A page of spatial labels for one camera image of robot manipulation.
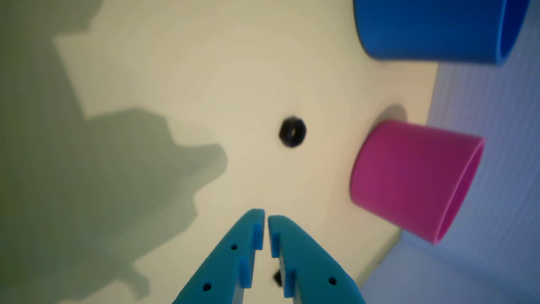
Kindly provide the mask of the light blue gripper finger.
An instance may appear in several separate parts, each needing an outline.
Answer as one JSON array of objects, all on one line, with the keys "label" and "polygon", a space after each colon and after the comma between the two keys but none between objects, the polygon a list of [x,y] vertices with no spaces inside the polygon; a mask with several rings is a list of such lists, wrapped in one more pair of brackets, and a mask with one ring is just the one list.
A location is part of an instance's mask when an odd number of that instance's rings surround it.
[{"label": "light blue gripper finger", "polygon": [[354,279],[293,220],[272,215],[268,229],[285,298],[294,304],[365,303]]},{"label": "light blue gripper finger", "polygon": [[174,304],[241,304],[251,288],[255,252],[264,245],[265,212],[251,209],[224,235]]}]

